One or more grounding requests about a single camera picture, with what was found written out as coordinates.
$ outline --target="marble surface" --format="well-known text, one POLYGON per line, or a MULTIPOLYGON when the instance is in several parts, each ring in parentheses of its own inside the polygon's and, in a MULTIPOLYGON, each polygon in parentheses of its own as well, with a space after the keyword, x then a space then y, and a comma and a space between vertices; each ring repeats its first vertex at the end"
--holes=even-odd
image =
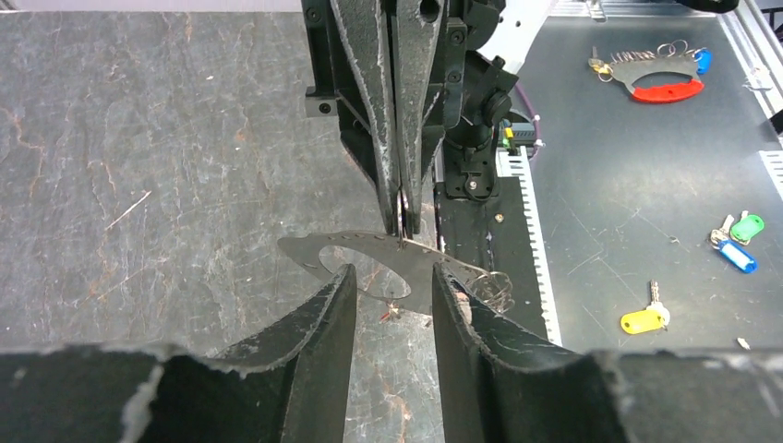
MULTIPOLYGON (((318 287, 278 238, 380 229, 336 122, 305 118, 298 14, 6 14, 0 53, 0 346, 212 355, 318 287)), ((345 441, 442 441, 432 329, 385 311, 359 301, 345 441)))

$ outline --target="purple cable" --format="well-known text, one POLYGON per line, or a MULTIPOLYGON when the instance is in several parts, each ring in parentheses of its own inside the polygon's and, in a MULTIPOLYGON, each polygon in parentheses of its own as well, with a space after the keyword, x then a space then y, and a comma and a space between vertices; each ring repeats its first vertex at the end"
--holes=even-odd
POLYGON ((533 144, 533 155, 531 156, 531 159, 536 156, 538 153, 538 148, 540 148, 542 145, 538 144, 539 141, 543 144, 543 138, 541 137, 541 124, 539 122, 540 116, 536 114, 536 110, 533 109, 533 104, 530 102, 530 98, 527 97, 527 94, 524 92, 524 88, 522 87, 521 82, 517 82, 514 85, 514 89, 516 90, 517 94, 519 94, 519 97, 522 99, 522 102, 524 103, 524 107, 527 108, 527 114, 530 117, 530 120, 533 124, 533 137, 536 138, 536 142, 533 144))

